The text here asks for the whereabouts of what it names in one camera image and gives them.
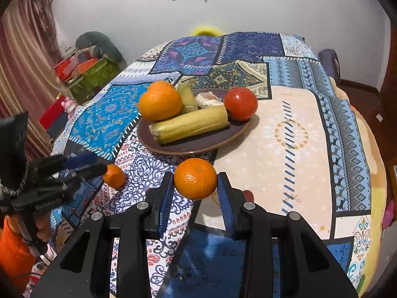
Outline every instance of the garlic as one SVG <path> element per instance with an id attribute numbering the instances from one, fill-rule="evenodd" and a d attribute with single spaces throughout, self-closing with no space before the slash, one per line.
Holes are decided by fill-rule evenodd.
<path id="1" fill-rule="evenodd" d="M 219 98 L 212 92 L 203 92 L 196 95 L 196 101 L 200 108 L 223 105 Z"/>

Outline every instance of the oval plate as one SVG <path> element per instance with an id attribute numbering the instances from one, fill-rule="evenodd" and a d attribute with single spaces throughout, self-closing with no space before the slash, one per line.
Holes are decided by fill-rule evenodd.
<path id="1" fill-rule="evenodd" d="M 212 92 L 223 101 L 228 91 L 216 88 L 193 90 L 194 95 L 201 92 Z M 152 122 L 148 122 L 144 118 L 141 118 L 138 124 L 137 134 L 140 143 L 151 151 L 170 155 L 193 154 L 217 149 L 227 142 L 230 142 L 247 128 L 249 120 L 241 122 L 229 118 L 229 122 L 230 125 L 223 129 L 160 145 L 154 140 L 153 135 L 150 133 L 149 125 L 152 124 Z"/>

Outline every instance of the brown floor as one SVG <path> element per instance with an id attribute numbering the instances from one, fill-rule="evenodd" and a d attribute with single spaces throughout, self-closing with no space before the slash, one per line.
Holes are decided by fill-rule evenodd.
<path id="1" fill-rule="evenodd" d="M 350 104 L 361 113 L 370 126 L 386 166 L 387 163 L 397 155 L 396 121 L 394 120 L 393 122 L 392 115 L 389 113 L 388 117 L 388 114 L 382 110 L 381 102 L 376 93 L 345 85 L 341 85 L 340 87 L 348 95 Z M 376 118 L 378 113 L 384 118 L 382 122 L 379 122 Z M 390 178 L 388 177 L 388 201 L 391 198 L 393 198 L 393 195 L 390 186 Z"/>

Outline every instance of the patchwork quilt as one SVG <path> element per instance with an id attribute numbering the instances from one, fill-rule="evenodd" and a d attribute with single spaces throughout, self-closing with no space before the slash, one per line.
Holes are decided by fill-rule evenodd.
<path id="1" fill-rule="evenodd" d="M 53 154 L 93 151 L 119 165 L 127 182 L 118 191 L 101 180 L 81 185 L 72 204 L 52 212 L 54 248 L 59 250 L 93 212 L 121 213 L 144 200 L 148 188 L 159 186 L 166 171 L 188 158 L 150 152 L 137 138 L 137 102 L 157 80 L 192 88 L 243 86 L 255 93 L 259 107 L 245 134 L 194 156 L 227 172 L 233 187 L 251 190 L 269 212 L 302 214 L 362 293 L 380 240 L 371 237 L 381 223 L 372 218 L 373 172 L 366 159 L 371 151 L 364 149 L 348 100 L 336 96 L 317 56 L 299 36 L 253 32 L 177 39 L 148 51 L 78 107 Z M 224 229 L 216 194 L 194 203 L 175 191 L 164 237 L 147 241 L 152 296 L 238 297 L 245 243 L 226 238 Z M 274 297 L 279 297 L 276 240 L 273 254 Z M 375 258 L 366 266 L 370 255 Z M 117 257 L 115 239 L 114 295 Z"/>

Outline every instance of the orange sleeve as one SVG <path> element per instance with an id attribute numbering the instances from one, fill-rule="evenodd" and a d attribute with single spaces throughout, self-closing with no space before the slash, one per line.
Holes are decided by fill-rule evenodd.
<path id="1" fill-rule="evenodd" d="M 4 220 L 3 234 L 0 238 L 0 266 L 11 278 L 15 287 L 23 293 L 29 281 L 29 275 L 13 278 L 23 273 L 32 272 L 35 258 L 31 255 L 29 247 L 22 238 L 14 234 Z"/>

